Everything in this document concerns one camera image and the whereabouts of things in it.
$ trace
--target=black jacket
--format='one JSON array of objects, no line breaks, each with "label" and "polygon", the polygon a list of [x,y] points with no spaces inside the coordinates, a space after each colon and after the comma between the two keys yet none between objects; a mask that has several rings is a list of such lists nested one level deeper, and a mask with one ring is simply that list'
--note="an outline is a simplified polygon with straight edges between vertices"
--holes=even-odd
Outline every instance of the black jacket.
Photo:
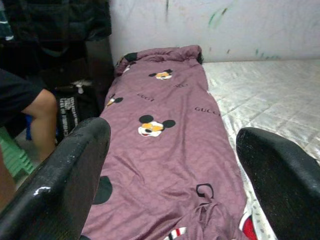
[{"label": "black jacket", "polygon": [[111,34],[108,0],[3,0],[18,41],[94,41]]}]

